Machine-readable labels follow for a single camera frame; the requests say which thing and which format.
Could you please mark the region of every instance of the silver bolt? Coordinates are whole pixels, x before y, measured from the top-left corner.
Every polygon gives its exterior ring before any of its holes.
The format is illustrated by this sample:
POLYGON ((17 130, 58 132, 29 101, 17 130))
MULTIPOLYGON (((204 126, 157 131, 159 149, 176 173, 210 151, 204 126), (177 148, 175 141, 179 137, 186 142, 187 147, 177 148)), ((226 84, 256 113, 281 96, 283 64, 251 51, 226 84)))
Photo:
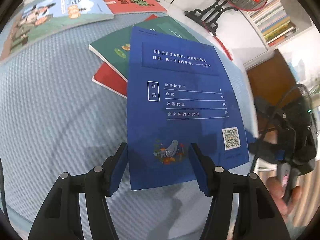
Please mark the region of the silver bolt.
POLYGON ((60 178, 66 179, 69 176, 67 172, 61 173, 60 178))
POLYGON ((101 166, 95 166, 95 167, 93 168, 93 170, 94 170, 95 172, 100 172, 100 171, 102 171, 102 167, 101 167, 101 166))
POLYGON ((215 167, 214 170, 219 173, 223 172, 223 168, 220 166, 215 167))
POLYGON ((258 175, 252 172, 252 173, 249 174, 249 177, 251 179, 256 179, 258 177, 258 175))

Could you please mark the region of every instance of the gray bird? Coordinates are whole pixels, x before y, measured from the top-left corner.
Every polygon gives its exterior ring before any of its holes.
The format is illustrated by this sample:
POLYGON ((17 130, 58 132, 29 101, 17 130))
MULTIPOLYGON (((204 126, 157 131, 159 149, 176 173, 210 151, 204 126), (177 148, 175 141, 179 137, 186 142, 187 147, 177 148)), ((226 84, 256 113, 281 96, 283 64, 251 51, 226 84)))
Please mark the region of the gray bird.
POLYGON ((165 156, 167 156, 167 157, 174 156, 176 154, 176 152, 177 152, 177 145, 178 145, 178 141, 177 140, 173 140, 171 145, 165 151, 165 156))

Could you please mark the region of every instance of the textured fabric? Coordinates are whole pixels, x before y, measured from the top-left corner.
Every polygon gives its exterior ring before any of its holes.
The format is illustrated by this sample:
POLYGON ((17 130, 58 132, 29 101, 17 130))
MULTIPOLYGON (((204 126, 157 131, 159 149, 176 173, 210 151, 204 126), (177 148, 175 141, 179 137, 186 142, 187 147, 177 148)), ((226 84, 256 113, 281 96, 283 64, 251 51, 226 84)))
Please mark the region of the textured fabric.
MULTIPOLYGON (((1 64, 0 155, 6 200, 18 214, 33 221, 62 172, 86 173, 126 141, 126 99, 91 81, 102 61, 88 47, 148 16, 150 13, 119 15, 69 29, 1 64)), ((1 33, 0 42, 9 29, 6 26, 1 33)), ((228 61, 222 53, 219 56, 228 61)), ((252 102, 247 99, 243 73, 230 63, 226 70, 244 125, 253 129, 252 102)), ((233 171, 246 174, 249 165, 233 171)), ((184 235, 193 239, 204 226, 211 198, 199 191, 196 181, 131 191, 127 168, 118 191, 107 203, 121 240, 184 235)), ((91 239, 83 194, 80 209, 84 236, 91 239)))

